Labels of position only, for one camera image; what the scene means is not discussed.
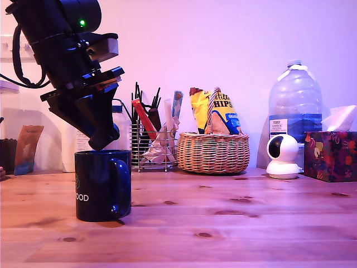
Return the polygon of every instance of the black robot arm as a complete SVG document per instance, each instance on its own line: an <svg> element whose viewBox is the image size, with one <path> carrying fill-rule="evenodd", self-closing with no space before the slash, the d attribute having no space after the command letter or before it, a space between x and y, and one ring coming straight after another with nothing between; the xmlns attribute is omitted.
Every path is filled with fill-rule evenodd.
<svg viewBox="0 0 357 268"><path fill-rule="evenodd" d="M18 26L14 33L13 63L27 87L43 87L45 75L55 90L41 96L50 111L90 137L95 150L119 138L112 119L112 99L121 67L100 71L100 62L118 55L118 35L93 33L101 22L97 0L11 0L6 8ZM23 32L42 67L34 84L23 77L19 46Z"/></svg>

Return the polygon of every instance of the camera lens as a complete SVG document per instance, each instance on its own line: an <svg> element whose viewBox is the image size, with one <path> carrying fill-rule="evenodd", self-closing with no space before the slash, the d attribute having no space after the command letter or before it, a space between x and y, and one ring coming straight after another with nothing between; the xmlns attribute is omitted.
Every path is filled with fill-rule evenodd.
<svg viewBox="0 0 357 268"><path fill-rule="evenodd" d="M280 145L281 142L283 141L283 137L282 136L277 136L274 139L272 139L272 141L269 144L269 154L273 157L273 158L278 158L280 155Z"/></svg>

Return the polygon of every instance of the wicker basket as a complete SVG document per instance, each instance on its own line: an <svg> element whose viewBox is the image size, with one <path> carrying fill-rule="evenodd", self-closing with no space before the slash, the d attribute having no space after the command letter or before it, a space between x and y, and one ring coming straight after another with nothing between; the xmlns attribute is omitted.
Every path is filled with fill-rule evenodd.
<svg viewBox="0 0 357 268"><path fill-rule="evenodd" d="M216 88L209 102L208 132L212 133L212 111ZM178 165L186 171L221 174L244 171L249 164L248 135L181 133L178 142Z"/></svg>

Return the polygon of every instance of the tissue box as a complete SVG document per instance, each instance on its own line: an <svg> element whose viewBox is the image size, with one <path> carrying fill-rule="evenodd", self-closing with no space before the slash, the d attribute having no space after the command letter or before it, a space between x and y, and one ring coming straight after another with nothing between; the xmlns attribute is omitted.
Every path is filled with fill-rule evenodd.
<svg viewBox="0 0 357 268"><path fill-rule="evenodd" d="M306 132L304 175L328 182L357 181L357 132Z"/></svg>

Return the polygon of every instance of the bag of chips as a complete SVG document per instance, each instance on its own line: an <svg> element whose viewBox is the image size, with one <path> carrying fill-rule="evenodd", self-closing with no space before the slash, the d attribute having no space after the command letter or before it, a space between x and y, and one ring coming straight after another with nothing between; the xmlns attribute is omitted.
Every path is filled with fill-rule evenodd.
<svg viewBox="0 0 357 268"><path fill-rule="evenodd" d="M207 134L207 118L209 98L212 92L199 88L190 88L192 112L195 116L199 134ZM212 112L213 134L243 134L240 122L229 97L218 92Z"/></svg>

